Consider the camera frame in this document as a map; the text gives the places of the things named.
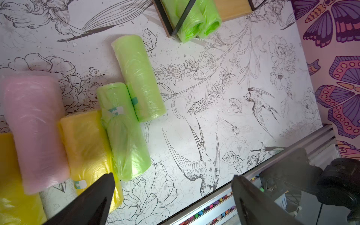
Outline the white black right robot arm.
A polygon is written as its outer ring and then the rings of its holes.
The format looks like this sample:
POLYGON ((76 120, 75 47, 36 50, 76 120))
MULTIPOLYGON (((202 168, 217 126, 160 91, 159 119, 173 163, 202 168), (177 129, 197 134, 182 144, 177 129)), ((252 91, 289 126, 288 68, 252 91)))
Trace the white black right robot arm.
POLYGON ((289 214, 305 225, 360 223, 360 162, 336 158, 324 168, 310 164, 299 149, 260 173, 272 199, 289 201, 289 214))

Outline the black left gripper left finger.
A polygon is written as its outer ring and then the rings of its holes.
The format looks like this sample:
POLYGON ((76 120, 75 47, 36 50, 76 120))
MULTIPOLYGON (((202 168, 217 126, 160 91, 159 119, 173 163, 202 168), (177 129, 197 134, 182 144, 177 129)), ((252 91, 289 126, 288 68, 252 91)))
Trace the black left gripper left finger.
POLYGON ((114 190, 113 174, 104 174, 45 224, 104 225, 110 212, 114 190))

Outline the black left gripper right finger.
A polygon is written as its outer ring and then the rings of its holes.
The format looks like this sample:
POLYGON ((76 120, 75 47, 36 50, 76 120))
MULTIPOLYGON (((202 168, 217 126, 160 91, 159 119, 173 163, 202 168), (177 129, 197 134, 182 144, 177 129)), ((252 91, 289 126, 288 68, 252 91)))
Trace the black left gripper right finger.
POLYGON ((231 188, 242 225, 301 224, 244 176, 235 175, 231 188))

